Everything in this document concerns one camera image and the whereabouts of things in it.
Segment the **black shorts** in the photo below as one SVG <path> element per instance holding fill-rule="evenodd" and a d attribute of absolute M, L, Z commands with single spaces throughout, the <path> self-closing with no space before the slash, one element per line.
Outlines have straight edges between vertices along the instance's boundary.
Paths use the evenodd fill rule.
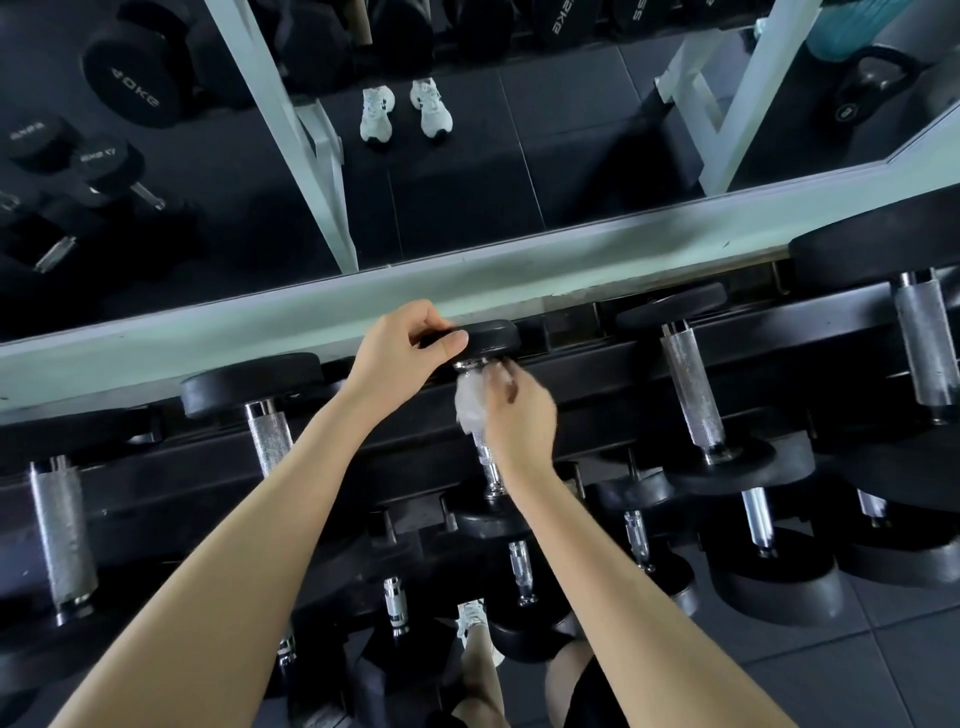
<path fill-rule="evenodd" d="M 463 726 L 463 721 L 453 716 L 434 714 L 427 720 L 426 728 Z M 607 676 L 595 657 L 587 663 L 587 668 L 573 688 L 564 728 L 630 728 L 607 682 Z"/>

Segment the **person's right arm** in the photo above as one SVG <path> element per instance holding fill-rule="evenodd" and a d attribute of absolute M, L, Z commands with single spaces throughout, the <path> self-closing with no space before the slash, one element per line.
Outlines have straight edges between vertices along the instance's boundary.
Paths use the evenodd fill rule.
<path fill-rule="evenodd" d="M 485 371 L 487 443 L 632 728 L 794 725 L 566 489 L 552 463 L 556 405 L 506 367 Z"/>

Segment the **teal object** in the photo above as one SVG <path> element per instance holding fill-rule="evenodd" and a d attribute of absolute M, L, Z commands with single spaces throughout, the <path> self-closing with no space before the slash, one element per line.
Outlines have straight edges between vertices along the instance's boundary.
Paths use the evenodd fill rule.
<path fill-rule="evenodd" d="M 820 61 L 839 63 L 874 42 L 913 0 L 860 0 L 824 8 L 806 37 L 806 49 Z"/>

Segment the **hand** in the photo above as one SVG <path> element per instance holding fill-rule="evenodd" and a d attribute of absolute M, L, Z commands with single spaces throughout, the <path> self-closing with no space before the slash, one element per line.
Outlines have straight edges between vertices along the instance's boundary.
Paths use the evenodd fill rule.
<path fill-rule="evenodd" d="M 550 393 L 510 360 L 487 366 L 483 374 L 487 446 L 508 489 L 511 481 L 553 473 L 557 405 Z"/>
<path fill-rule="evenodd" d="M 467 346 L 467 332 L 454 331 L 430 346 L 418 346 L 430 331 L 451 328 L 429 301 L 413 301 L 381 316 L 360 344 L 341 392 L 363 401 L 379 423 L 413 397 L 441 364 Z"/>

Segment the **person's left arm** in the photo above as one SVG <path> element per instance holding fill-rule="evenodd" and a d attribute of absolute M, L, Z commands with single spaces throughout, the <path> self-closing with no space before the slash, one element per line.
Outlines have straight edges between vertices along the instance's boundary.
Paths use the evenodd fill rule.
<path fill-rule="evenodd" d="M 286 457 L 180 565 L 89 672 L 52 728 L 250 725 L 310 556 L 353 454 L 463 350 L 430 302 L 368 331 L 348 380 Z"/>

